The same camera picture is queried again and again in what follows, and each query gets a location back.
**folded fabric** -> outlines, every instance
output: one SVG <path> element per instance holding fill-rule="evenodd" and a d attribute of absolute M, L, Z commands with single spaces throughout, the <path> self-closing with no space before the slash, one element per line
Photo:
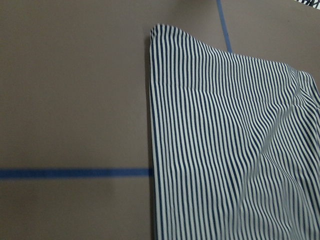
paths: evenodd
<path fill-rule="evenodd" d="M 159 240 L 320 240 L 320 97 L 281 62 L 151 30 Z"/>

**striped fabric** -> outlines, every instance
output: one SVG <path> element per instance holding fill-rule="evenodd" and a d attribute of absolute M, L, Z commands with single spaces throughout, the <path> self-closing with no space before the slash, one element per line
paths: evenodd
<path fill-rule="evenodd" d="M 151 30 L 159 240 L 320 240 L 320 98 L 285 63 Z"/>

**striped cloth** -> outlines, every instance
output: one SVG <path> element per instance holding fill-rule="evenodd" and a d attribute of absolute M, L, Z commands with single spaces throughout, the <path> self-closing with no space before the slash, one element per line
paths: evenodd
<path fill-rule="evenodd" d="M 159 240 L 320 240 L 320 97 L 285 63 L 151 30 Z"/>

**blue and white striped fabric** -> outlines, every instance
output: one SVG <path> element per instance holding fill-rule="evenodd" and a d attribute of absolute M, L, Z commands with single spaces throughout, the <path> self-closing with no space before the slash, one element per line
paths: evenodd
<path fill-rule="evenodd" d="M 285 63 L 151 30 L 159 240 L 320 240 L 320 98 Z"/>

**blue tape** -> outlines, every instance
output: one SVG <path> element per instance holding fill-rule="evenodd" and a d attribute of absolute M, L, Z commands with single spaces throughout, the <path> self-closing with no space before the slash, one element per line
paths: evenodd
<path fill-rule="evenodd" d="M 216 5 L 217 5 L 218 11 L 219 11 L 220 22 L 221 22 L 221 26 L 222 26 L 226 49 L 229 53 L 232 53 L 231 43 L 230 43 L 230 39 L 229 39 L 229 34 L 228 34 L 227 24 L 226 24 L 226 20 L 225 20 L 225 16 L 224 16 L 224 11 L 222 10 L 221 0 L 216 0 Z"/>
<path fill-rule="evenodd" d="M 151 168 L 47 168 L 0 169 L 0 180 L 8 179 L 63 179 L 63 178 L 121 178 L 151 177 Z"/>

